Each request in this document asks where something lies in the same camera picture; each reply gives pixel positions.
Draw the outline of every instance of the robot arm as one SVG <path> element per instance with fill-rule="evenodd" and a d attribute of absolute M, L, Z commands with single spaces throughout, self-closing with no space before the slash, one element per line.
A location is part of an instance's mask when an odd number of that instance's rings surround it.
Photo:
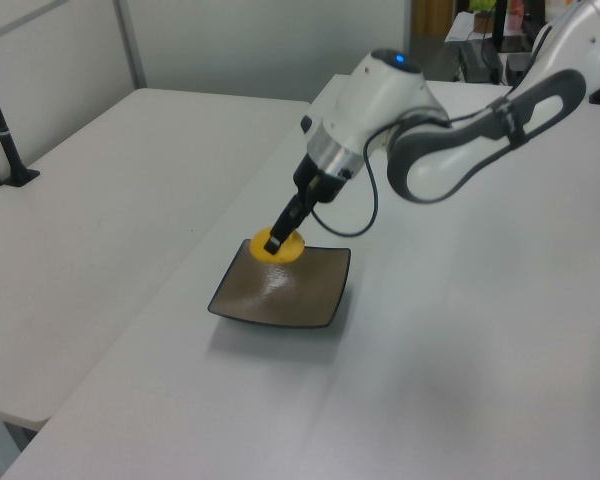
<path fill-rule="evenodd" d="M 544 44 L 534 48 L 533 68 L 518 88 L 457 122 L 449 121 L 404 55 L 380 50 L 365 57 L 334 110 L 312 129 L 294 174 L 298 194 L 265 249 L 275 254 L 317 202 L 337 196 L 364 165 L 365 144 L 379 131 L 390 134 L 387 175 L 393 189 L 412 202 L 434 203 L 568 116 L 600 89 L 600 0 L 574 2 L 545 28 L 538 36 Z"/>

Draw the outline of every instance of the square plate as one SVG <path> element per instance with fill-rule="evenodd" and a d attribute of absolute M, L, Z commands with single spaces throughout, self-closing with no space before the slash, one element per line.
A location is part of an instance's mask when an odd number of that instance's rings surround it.
<path fill-rule="evenodd" d="M 253 258 L 249 243 L 242 242 L 209 312 L 262 325 L 328 326 L 342 299 L 351 250 L 305 247 L 294 262 L 273 264 Z"/>

